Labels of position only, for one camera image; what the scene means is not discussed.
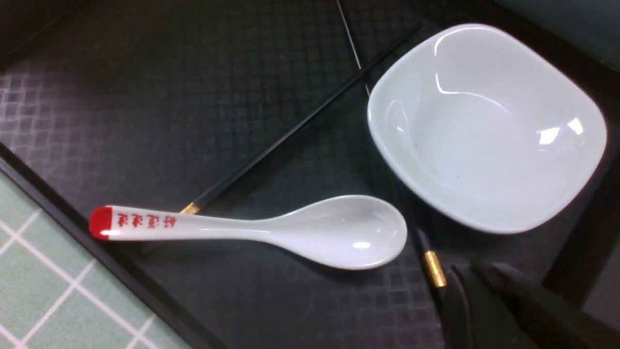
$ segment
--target black chopstick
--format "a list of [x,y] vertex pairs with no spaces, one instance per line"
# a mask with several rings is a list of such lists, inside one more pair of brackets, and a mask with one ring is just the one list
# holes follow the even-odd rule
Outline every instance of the black chopstick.
[[417,241],[418,256],[420,257],[421,264],[426,269],[428,283],[431,286],[433,300],[435,301],[435,307],[439,311],[441,310],[443,296],[445,295],[448,285],[446,276],[443,274],[443,269],[441,268],[437,254],[422,229],[415,228],[415,238]]
[[[254,156],[250,157],[248,161],[243,163],[241,166],[230,172],[227,176],[218,181],[211,188],[207,189],[204,193],[198,196],[194,201],[190,202],[180,213],[182,214],[195,214],[199,210],[203,209],[205,206],[210,204],[213,200],[215,200],[219,195],[225,192],[228,188],[230,188],[239,178],[244,176],[250,169],[252,169],[257,163],[263,160],[267,155],[269,155],[274,149],[276,149],[279,145],[281,145],[285,140],[291,137],[295,132],[297,132],[302,126],[307,124],[313,117],[315,117],[318,113],[323,111],[326,107],[332,104],[338,97],[340,97],[345,91],[351,88],[354,84],[356,84],[359,80],[361,80],[368,72],[370,72],[376,65],[381,63],[390,53],[392,53],[398,46],[402,45],[407,39],[409,39],[414,33],[416,33],[422,25],[420,23],[414,25],[407,33],[398,38],[394,43],[390,46],[383,49],[379,54],[375,56],[367,65],[365,65],[362,69],[358,70],[351,77],[344,82],[340,87],[338,87],[334,93],[332,93],[325,101],[320,103],[308,116],[299,121],[295,126],[290,128],[283,135],[278,137],[269,146],[265,147],[261,151],[257,152]],[[145,243],[140,246],[140,252],[142,255],[147,255],[153,249],[158,246],[160,243]]]

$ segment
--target white grout line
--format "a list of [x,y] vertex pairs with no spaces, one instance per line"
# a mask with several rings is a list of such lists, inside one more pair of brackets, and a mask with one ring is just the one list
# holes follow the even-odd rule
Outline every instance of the white grout line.
[[[34,222],[35,219],[37,219],[37,217],[41,214],[41,209],[36,210],[35,212],[33,212],[30,217],[28,217],[28,219],[24,222],[24,224],[22,224],[21,227],[19,227],[19,229],[15,232],[16,235],[22,235],[22,233],[24,232],[24,230],[26,230],[26,228],[28,228],[28,226],[30,224],[32,224],[32,222]],[[7,234],[11,235],[11,233],[7,232],[6,229],[3,229]],[[9,247],[11,246],[11,244],[15,241],[15,236],[11,235],[11,238],[9,239],[9,241],[5,242],[4,245],[2,247],[0,247],[0,256],[9,249]]]
[[88,265],[86,265],[84,270],[80,272],[77,278],[75,278],[75,280],[71,282],[69,288],[60,296],[60,298],[58,298],[58,300],[56,300],[56,302],[51,306],[50,310],[48,310],[43,315],[43,317],[34,325],[34,327],[30,329],[26,336],[22,338],[21,342],[19,342],[15,349],[26,349],[26,342],[28,342],[28,340],[32,338],[32,336],[41,328],[41,326],[43,326],[43,324],[45,324],[45,322],[49,320],[52,314],[54,314],[54,312],[56,312],[56,310],[58,310],[58,308],[65,302],[65,300],[67,300],[67,298],[71,295],[76,286],[82,281],[82,279],[84,279],[84,277],[86,276],[86,274],[88,274],[92,267],[95,266],[95,262],[96,260],[92,260],[90,261],[90,263],[88,263]]
[[127,345],[127,347],[125,347],[125,349],[133,349],[133,347],[135,347],[135,345],[138,343],[139,340],[144,341],[145,339],[144,334],[149,329],[149,326],[151,326],[153,321],[155,321],[155,318],[156,316],[155,314],[153,314],[148,319],[146,319],[146,321],[144,322],[144,325],[140,327],[140,329],[138,330],[138,333],[136,333],[136,335],[133,336],[133,338],[131,339],[131,342],[129,342],[129,344]]
[[5,336],[9,342],[13,343],[13,345],[19,344],[19,339],[13,335],[9,330],[7,330],[4,326],[0,325],[0,335]]
[[[73,284],[73,278],[67,274],[64,270],[62,270],[59,266],[54,264],[49,258],[47,258],[41,251],[37,250],[34,246],[32,246],[28,241],[25,241],[21,236],[17,235],[15,232],[11,230],[4,222],[0,220],[0,229],[6,231],[11,237],[14,237],[15,240],[20,243],[26,250],[32,253],[35,257],[37,257],[43,264],[47,265],[50,269],[52,269],[56,274],[60,275],[67,283]],[[109,306],[103,303],[97,296],[91,293],[89,290],[84,288],[79,283],[75,284],[75,289],[79,291],[86,299],[91,301],[95,306],[97,306],[101,311],[106,313],[112,320],[116,321],[118,325],[123,327],[127,332],[131,335],[135,336],[138,331],[133,328],[125,319],[120,317],[114,310],[112,310]],[[146,338],[141,338],[141,341],[149,348],[149,349],[158,349],[158,347]]]

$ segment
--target bowl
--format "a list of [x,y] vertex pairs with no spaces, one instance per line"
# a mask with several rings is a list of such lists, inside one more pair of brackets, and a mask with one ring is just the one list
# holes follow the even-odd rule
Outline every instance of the bowl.
[[464,24],[413,48],[377,82],[368,125],[419,197],[490,233],[535,228],[583,188],[607,140],[596,104],[523,43]]

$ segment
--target black tray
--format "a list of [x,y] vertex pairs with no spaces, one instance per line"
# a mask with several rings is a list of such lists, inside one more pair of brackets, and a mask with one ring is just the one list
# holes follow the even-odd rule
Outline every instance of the black tray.
[[[558,216],[494,237],[427,207],[375,150],[361,84],[201,214],[259,218],[370,194],[425,228],[445,266],[477,255],[542,280],[620,150],[614,82],[535,26],[457,3],[343,1],[362,61],[424,24],[367,82],[458,23],[487,22],[524,40],[586,88],[608,120],[601,165]],[[576,69],[583,61],[589,74]],[[86,2],[0,69],[2,169],[194,347],[443,346],[410,244],[383,268],[347,273],[257,243],[165,243],[144,258],[135,245],[86,233],[84,217],[102,204],[180,210],[350,76],[357,66],[335,2]]]

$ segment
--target white ceramic spoon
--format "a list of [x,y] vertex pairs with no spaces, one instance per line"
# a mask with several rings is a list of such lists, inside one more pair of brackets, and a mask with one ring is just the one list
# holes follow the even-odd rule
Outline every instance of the white ceramic spoon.
[[347,195],[279,217],[239,220],[102,206],[90,230],[101,240],[255,240],[334,268],[374,268],[396,258],[407,240],[401,213],[371,196]]

